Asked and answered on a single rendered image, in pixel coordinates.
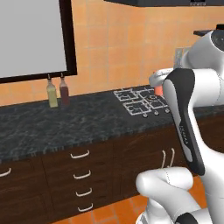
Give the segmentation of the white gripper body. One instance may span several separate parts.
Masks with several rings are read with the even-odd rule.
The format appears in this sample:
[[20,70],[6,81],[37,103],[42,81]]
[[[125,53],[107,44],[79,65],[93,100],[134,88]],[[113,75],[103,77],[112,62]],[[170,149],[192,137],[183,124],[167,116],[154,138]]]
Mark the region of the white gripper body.
[[149,83],[151,87],[158,87],[161,86],[167,77],[167,75],[172,72],[172,68],[164,68],[157,70],[155,73],[153,73],[149,78]]

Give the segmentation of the dark wood cabinet front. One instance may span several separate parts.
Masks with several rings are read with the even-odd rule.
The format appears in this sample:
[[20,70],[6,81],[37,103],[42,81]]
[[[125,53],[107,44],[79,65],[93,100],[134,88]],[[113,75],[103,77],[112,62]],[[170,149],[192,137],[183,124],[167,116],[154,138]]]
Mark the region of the dark wood cabinet front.
[[0,164],[0,224],[49,224],[53,203],[39,157]]

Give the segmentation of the black hob with grey grates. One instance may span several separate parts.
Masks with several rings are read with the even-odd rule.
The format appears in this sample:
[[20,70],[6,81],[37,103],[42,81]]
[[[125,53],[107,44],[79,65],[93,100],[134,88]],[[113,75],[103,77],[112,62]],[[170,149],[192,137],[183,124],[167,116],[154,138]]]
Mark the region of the black hob with grey grates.
[[122,88],[115,90],[113,94],[131,116],[154,116],[155,111],[163,115],[166,114],[165,109],[169,109],[165,98],[154,95],[154,88],[151,86]]

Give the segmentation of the dark flat shelf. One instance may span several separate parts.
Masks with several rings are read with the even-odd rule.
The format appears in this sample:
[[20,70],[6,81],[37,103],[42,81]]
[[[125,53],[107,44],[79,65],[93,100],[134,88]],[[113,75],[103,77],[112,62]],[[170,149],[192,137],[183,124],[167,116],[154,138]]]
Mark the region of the dark flat shelf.
[[197,36],[204,36],[206,35],[207,33],[209,33],[210,31],[212,30],[198,30],[198,31],[193,31],[193,35],[197,35]]

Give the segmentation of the dark wood cupboard door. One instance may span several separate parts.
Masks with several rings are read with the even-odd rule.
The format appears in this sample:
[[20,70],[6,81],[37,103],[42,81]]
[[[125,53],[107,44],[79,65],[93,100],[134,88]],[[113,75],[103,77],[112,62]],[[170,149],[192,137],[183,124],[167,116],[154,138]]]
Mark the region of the dark wood cupboard door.
[[206,145],[224,153],[224,114],[198,119],[200,134]]
[[186,167],[185,156],[179,142],[176,128],[173,125],[169,127],[169,141],[170,148],[175,150],[175,156],[172,165]]
[[137,195],[136,177],[139,172],[160,168],[165,145],[163,129],[135,135],[120,136],[113,141],[113,198],[115,201]]

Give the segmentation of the dark red sauce bottle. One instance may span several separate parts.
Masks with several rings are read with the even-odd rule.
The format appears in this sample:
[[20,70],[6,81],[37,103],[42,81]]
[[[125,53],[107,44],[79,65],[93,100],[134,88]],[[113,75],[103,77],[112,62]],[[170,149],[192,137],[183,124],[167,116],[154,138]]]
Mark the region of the dark red sauce bottle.
[[68,91],[68,86],[65,82],[64,75],[60,76],[59,91],[60,91],[61,103],[63,105],[68,105],[69,104],[69,91]]

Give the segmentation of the yellow oil bottle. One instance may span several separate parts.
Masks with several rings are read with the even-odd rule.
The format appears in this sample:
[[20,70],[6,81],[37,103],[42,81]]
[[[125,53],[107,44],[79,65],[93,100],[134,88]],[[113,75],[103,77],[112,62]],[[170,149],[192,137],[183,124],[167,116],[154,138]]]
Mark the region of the yellow oil bottle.
[[52,79],[50,76],[47,76],[47,95],[48,95],[48,101],[51,108],[57,108],[58,107],[58,100],[57,100],[57,92],[56,87],[52,83]]

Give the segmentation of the dark wood drawer front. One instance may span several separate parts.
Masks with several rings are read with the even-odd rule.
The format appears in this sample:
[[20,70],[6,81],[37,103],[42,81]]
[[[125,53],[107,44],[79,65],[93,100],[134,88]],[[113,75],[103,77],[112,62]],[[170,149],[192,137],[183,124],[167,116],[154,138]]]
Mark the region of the dark wood drawer front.
[[63,209],[57,209],[53,205],[53,197],[52,197],[52,206],[54,210],[54,219],[56,221],[62,221],[64,219],[71,218],[72,223],[78,224],[100,224],[107,222],[108,220],[113,220],[115,218],[115,211],[112,207],[112,204],[115,203],[116,200],[112,195],[111,201],[105,205],[100,206],[95,209],[91,209],[85,213],[80,213],[73,206],[66,206]]
[[[87,157],[72,159],[70,153],[80,155],[90,151]],[[112,158],[113,144],[111,142],[93,143],[70,149],[60,150],[57,152],[50,152],[42,157],[45,171],[50,174],[51,172],[75,170],[80,168],[91,167],[96,162],[106,162]]]
[[[84,175],[91,171],[91,176],[83,179],[74,179],[73,175]],[[64,171],[53,171],[50,174],[46,172],[48,183],[53,189],[56,186],[70,185],[73,181],[80,183],[81,181],[96,181],[106,179],[109,180],[113,174],[113,165],[110,161],[96,162],[91,167],[80,168],[75,170],[65,169]]]
[[[85,197],[77,197],[75,192],[85,193],[92,188],[91,194]],[[102,179],[96,181],[81,181],[70,185],[56,186],[52,189],[53,205],[57,209],[65,207],[74,207],[77,209],[90,207],[94,204],[93,209],[107,205],[112,199],[112,184],[109,180]]]

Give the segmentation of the grey wall plate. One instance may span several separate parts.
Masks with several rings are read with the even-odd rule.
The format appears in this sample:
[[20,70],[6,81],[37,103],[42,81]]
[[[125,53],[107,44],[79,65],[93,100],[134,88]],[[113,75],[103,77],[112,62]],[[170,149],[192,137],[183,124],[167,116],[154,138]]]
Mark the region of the grey wall plate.
[[173,68],[189,68],[186,55],[189,47],[179,47],[175,49],[174,65]]

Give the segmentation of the grey window with dark frame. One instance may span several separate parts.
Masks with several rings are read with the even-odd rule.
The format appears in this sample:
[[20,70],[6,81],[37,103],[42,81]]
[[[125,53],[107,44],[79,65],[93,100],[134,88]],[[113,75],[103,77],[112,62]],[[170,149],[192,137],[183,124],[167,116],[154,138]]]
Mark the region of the grey window with dark frame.
[[76,74],[71,0],[0,0],[0,84]]

